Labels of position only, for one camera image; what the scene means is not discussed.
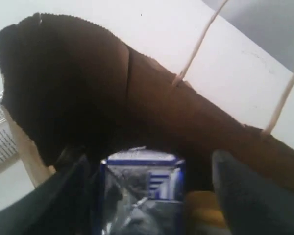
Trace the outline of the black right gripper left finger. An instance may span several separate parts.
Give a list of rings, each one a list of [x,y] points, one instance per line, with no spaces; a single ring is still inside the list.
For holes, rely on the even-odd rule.
[[[0,235],[91,235],[91,165],[85,150],[67,148],[58,171],[0,211]]]

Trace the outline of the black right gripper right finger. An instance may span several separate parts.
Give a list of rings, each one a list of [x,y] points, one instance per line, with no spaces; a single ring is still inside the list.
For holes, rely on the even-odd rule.
[[[234,235],[294,235],[294,194],[225,150],[212,154],[214,191]]]

